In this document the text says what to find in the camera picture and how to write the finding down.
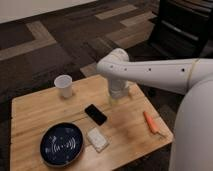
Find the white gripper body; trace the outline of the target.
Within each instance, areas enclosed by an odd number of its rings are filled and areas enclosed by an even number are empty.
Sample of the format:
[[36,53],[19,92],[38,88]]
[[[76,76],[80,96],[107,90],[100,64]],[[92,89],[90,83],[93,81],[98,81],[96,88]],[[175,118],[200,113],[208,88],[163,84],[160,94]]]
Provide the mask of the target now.
[[129,93],[129,85],[125,80],[109,79],[108,92],[114,99],[127,96]]

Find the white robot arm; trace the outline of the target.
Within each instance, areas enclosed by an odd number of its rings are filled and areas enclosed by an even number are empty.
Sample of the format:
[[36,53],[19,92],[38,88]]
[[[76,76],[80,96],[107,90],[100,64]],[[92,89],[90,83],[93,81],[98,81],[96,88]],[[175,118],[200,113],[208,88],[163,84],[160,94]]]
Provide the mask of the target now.
[[213,171],[213,59],[131,62],[116,48],[97,63],[97,71],[113,98],[128,92],[128,81],[181,94],[169,171]]

